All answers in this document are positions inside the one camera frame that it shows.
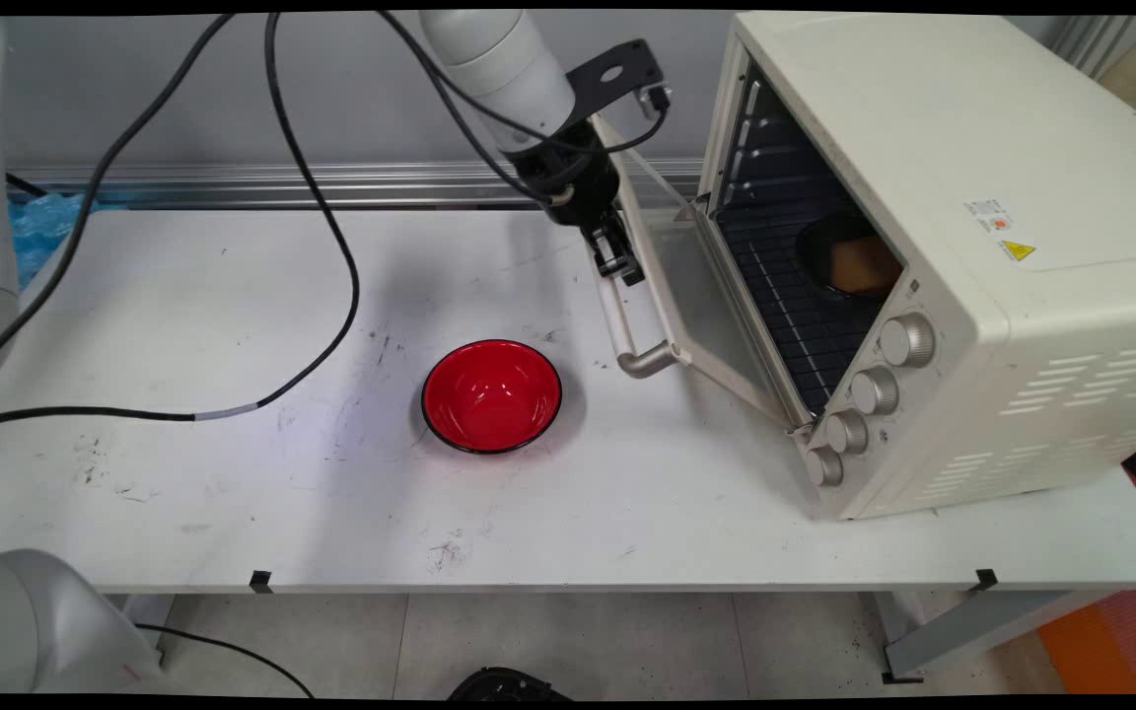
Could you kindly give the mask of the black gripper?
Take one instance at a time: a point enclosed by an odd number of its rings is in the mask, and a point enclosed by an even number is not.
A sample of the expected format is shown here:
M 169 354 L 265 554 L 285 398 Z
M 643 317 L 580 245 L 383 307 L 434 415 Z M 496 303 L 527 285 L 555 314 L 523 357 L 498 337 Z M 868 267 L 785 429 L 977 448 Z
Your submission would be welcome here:
M 627 287 L 644 282 L 645 272 L 628 239 L 623 215 L 613 208 L 619 175 L 599 136 L 559 136 L 569 149 L 542 143 L 513 154 L 513 170 L 525 187 L 556 199 L 542 207 L 551 222 L 585 234 L 601 277 L 623 279 Z

